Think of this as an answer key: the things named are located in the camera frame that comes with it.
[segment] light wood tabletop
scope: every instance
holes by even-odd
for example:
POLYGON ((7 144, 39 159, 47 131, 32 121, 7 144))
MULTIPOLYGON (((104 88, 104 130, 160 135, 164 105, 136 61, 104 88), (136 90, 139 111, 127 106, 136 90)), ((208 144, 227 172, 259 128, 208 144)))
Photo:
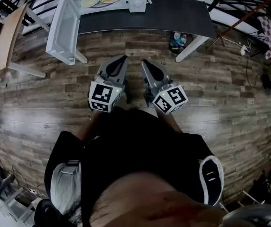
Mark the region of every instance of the light wood tabletop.
POLYGON ((10 64, 14 44, 26 13, 26 8, 27 4, 24 4, 4 19, 0 33, 0 70, 8 67, 10 64))

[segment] black table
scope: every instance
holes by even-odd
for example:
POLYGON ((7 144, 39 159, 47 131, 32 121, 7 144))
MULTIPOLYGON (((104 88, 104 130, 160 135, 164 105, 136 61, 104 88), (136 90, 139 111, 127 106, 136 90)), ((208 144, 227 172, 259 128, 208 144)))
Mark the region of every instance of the black table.
POLYGON ((86 14, 80 18, 79 34, 118 29, 166 30, 197 35, 176 57, 177 62, 208 38, 216 38, 206 4, 196 0, 152 0, 144 13, 121 9, 86 14))

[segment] microwave knob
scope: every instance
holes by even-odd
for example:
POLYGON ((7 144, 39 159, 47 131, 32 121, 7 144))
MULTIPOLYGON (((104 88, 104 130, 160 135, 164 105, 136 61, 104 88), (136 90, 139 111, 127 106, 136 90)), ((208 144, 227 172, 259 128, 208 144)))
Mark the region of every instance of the microwave knob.
POLYGON ((141 0, 136 0, 136 1, 134 2, 134 6, 137 7, 137 8, 139 8, 142 4, 143 4, 143 3, 141 2, 141 0))

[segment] foot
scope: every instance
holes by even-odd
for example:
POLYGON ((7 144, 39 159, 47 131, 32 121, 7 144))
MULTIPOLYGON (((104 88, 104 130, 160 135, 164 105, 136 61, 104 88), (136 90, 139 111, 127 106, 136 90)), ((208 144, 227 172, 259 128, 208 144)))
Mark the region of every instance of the foot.
POLYGON ((270 83, 270 78, 269 75, 263 74, 262 75, 262 85, 264 89, 269 89, 269 83, 270 83))

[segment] forearm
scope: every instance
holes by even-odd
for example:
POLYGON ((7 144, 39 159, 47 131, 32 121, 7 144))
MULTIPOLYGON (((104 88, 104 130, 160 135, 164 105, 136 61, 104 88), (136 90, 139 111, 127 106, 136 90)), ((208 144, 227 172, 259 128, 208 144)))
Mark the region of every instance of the forearm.
POLYGON ((183 132, 181 130, 181 128, 178 126, 178 124, 176 123, 176 121, 175 121, 172 114, 165 115, 157 107, 155 107, 155 111, 156 111, 156 114, 157 114, 158 118, 160 120, 164 121, 165 123, 167 123, 168 125, 170 125, 177 133, 182 133, 183 132))
POLYGON ((92 134, 94 129, 96 129, 96 126, 100 122, 103 114, 105 114, 105 113, 103 113, 101 111, 94 110, 91 113, 90 117, 85 120, 85 122, 83 123, 82 127, 80 128, 80 130, 78 131, 76 136, 81 141, 84 141, 84 142, 88 141, 90 135, 92 134))

